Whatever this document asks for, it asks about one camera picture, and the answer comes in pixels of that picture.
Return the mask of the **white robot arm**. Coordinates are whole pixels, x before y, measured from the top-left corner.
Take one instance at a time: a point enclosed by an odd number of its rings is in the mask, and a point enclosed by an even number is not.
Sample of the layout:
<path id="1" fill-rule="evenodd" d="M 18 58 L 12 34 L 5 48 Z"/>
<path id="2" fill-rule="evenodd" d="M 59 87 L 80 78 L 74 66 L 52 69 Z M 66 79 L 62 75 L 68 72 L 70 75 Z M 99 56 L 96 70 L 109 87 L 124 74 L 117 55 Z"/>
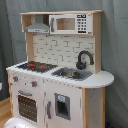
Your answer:
<path id="1" fill-rule="evenodd" d="M 3 126 L 3 128 L 37 128 L 35 125 L 20 119 L 20 118 L 10 118 Z"/>

